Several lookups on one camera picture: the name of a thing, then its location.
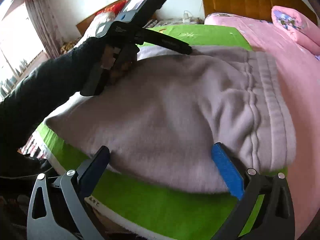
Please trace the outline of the black sleeved left forearm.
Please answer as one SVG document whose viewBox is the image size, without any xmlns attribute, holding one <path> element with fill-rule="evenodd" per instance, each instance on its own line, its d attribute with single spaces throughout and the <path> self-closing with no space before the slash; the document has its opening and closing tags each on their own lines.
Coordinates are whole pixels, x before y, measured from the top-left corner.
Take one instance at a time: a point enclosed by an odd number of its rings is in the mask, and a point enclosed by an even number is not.
<svg viewBox="0 0 320 240">
<path fill-rule="evenodd" d="M 85 83 L 90 64 L 80 46 L 36 68 L 1 102 L 1 176 L 32 175 L 40 161 L 18 153 L 44 118 Z"/>
</svg>

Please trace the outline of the left hand black glove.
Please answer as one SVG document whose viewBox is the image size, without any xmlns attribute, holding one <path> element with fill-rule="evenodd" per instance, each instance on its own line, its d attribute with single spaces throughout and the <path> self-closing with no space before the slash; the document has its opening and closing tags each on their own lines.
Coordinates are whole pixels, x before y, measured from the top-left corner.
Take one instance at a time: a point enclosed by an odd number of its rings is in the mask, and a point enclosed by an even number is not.
<svg viewBox="0 0 320 240">
<path fill-rule="evenodd" d="M 73 93 L 79 92 L 82 96 L 101 94 L 105 87 L 115 84 L 129 72 L 137 61 L 138 52 L 135 44 L 118 48 L 96 37 L 75 46 L 70 51 L 75 67 L 70 81 Z"/>
</svg>

